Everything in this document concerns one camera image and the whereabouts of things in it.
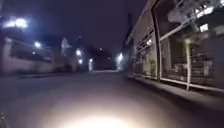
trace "night sky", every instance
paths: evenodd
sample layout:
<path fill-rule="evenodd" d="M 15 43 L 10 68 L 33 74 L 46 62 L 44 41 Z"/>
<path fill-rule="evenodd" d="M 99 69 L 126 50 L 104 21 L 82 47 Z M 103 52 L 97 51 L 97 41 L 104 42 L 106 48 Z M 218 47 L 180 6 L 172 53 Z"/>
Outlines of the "night sky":
<path fill-rule="evenodd" d="M 63 35 L 69 43 L 85 43 L 112 53 L 121 50 L 128 30 L 128 12 L 136 21 L 145 0 L 5 0 L 5 16 L 25 17 L 33 39 Z"/>

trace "asphalt road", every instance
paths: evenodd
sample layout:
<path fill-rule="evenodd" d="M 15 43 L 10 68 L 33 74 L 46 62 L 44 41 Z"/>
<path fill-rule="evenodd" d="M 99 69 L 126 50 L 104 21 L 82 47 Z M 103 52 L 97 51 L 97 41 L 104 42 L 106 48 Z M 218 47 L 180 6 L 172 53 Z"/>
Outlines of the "asphalt road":
<path fill-rule="evenodd" d="M 119 73 L 0 82 L 1 111 L 9 128 L 101 128 L 99 122 L 109 128 L 224 126 L 220 114 Z"/>

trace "light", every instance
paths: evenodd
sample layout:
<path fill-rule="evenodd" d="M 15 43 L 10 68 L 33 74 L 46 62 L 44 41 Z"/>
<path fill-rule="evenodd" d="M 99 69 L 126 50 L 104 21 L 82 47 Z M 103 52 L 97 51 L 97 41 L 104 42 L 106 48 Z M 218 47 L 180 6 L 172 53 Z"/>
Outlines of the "light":
<path fill-rule="evenodd" d="M 122 53 L 120 53 L 117 60 L 118 60 L 119 63 L 123 60 L 123 54 Z"/>
<path fill-rule="evenodd" d="M 16 23 L 16 27 L 27 28 L 27 22 L 25 19 L 22 19 L 22 18 L 16 19 L 15 23 Z"/>
<path fill-rule="evenodd" d="M 14 21 L 8 21 L 3 25 L 3 27 L 5 28 L 16 27 L 16 23 Z"/>
<path fill-rule="evenodd" d="M 205 32 L 205 31 L 208 31 L 209 29 L 208 29 L 208 24 L 204 24 L 204 25 L 202 25 L 202 26 L 200 26 L 200 31 L 201 32 Z"/>
<path fill-rule="evenodd" d="M 41 48 L 41 44 L 40 44 L 39 42 L 35 42 L 35 43 L 34 43 L 34 46 L 35 46 L 36 48 Z"/>
<path fill-rule="evenodd" d="M 214 10 L 214 7 L 208 7 L 204 10 L 205 15 L 211 14 Z"/>
<path fill-rule="evenodd" d="M 220 0 L 221 6 L 224 6 L 224 0 Z"/>
<path fill-rule="evenodd" d="M 149 39 L 146 44 L 150 46 L 152 44 L 152 40 Z"/>
<path fill-rule="evenodd" d="M 82 59 L 79 59 L 79 64 L 82 64 L 83 63 L 83 60 Z"/>
<path fill-rule="evenodd" d="M 15 20 L 10 20 L 8 22 L 5 22 L 3 27 L 5 28 L 12 28 L 12 27 L 17 27 L 17 28 L 27 28 L 27 21 L 25 19 L 19 18 Z"/>
<path fill-rule="evenodd" d="M 66 123 L 64 128 L 131 128 L 122 120 L 116 118 L 87 118 L 78 122 Z"/>
<path fill-rule="evenodd" d="M 195 13 L 197 15 L 197 18 L 200 18 L 204 15 L 208 15 L 208 14 L 211 14 L 212 12 L 214 11 L 214 7 L 211 6 L 211 7 L 208 7 L 208 8 L 205 8 L 204 10 L 202 10 L 201 12 L 199 12 L 199 10 L 195 10 Z"/>
<path fill-rule="evenodd" d="M 195 9 L 195 13 L 199 13 L 199 10 L 198 9 Z"/>
<path fill-rule="evenodd" d="M 89 62 L 90 62 L 90 63 L 92 63 L 92 62 L 93 62 L 93 59 L 92 59 L 92 58 L 91 58 L 91 59 L 89 59 Z"/>
<path fill-rule="evenodd" d="M 81 56 L 82 55 L 82 52 L 78 49 L 78 50 L 76 50 L 76 55 L 77 56 Z"/>
<path fill-rule="evenodd" d="M 198 14 L 197 14 L 197 18 L 200 18 L 200 17 L 202 17 L 202 16 L 204 16 L 204 12 L 202 11 L 202 12 L 199 12 Z"/>

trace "building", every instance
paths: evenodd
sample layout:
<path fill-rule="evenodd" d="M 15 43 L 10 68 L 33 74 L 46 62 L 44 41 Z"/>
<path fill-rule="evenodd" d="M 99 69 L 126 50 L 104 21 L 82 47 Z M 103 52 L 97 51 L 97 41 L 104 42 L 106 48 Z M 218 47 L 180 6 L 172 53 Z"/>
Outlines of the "building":
<path fill-rule="evenodd" d="M 125 43 L 129 72 L 224 89 L 224 1 L 149 0 Z"/>

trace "sidewalk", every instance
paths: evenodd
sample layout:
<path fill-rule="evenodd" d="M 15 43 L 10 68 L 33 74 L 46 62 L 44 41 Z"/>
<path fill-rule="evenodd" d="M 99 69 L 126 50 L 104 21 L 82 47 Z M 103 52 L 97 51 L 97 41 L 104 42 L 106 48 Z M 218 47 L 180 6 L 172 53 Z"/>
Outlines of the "sidewalk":
<path fill-rule="evenodd" d="M 67 75 L 74 75 L 74 74 L 76 74 L 76 73 L 13 74 L 13 75 L 3 75 L 3 76 L 0 76 L 0 80 L 42 78 L 42 77 L 53 77 L 53 76 L 67 76 Z"/>
<path fill-rule="evenodd" d="M 173 87 L 164 83 L 156 82 L 150 79 L 145 79 L 141 77 L 135 77 L 129 75 L 130 78 L 134 78 L 137 81 L 143 82 L 146 85 L 154 85 L 156 88 L 167 91 L 174 95 L 180 96 L 187 100 L 197 102 L 203 106 L 206 106 L 211 109 L 220 110 L 224 112 L 224 98 L 218 96 L 211 96 L 206 94 L 201 94 L 194 91 L 187 91 L 178 87 Z"/>

